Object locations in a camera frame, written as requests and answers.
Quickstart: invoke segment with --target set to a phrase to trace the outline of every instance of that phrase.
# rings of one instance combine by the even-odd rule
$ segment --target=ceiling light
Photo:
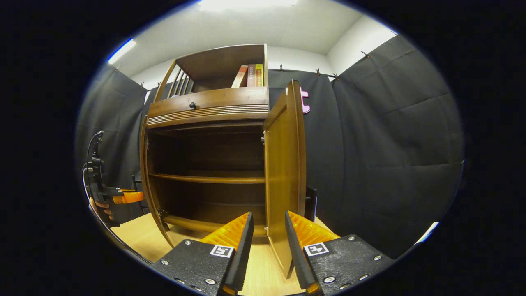
[[[295,5],[297,0],[202,0],[201,11],[218,11],[229,8]]]
[[[128,50],[130,50],[135,45],[135,40],[130,39],[123,46],[121,46],[108,60],[108,63],[112,65],[115,63],[121,56],[123,56]]]

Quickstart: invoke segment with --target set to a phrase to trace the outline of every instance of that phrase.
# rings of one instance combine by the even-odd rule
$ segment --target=cabinet top
[[[194,81],[236,75],[241,65],[264,64],[267,44],[247,44],[214,48],[176,59],[176,64]]]

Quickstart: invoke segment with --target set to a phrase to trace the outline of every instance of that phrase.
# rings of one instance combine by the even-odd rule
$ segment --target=pink object
[[[305,104],[303,103],[303,98],[309,97],[309,93],[302,91],[301,86],[299,87],[299,92],[301,93],[301,108],[303,109],[303,114],[309,113],[310,106],[305,106]]]

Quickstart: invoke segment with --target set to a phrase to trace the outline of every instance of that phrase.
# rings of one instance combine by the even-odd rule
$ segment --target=drawer
[[[152,103],[147,126],[151,129],[203,121],[264,120],[268,111],[266,87],[223,88]]]

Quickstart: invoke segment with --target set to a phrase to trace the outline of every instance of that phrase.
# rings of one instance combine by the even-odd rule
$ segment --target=ceiling
[[[115,66],[132,77],[171,58],[229,45],[267,43],[326,55],[362,16],[330,0],[295,6],[204,11],[198,2],[170,12],[136,36]]]

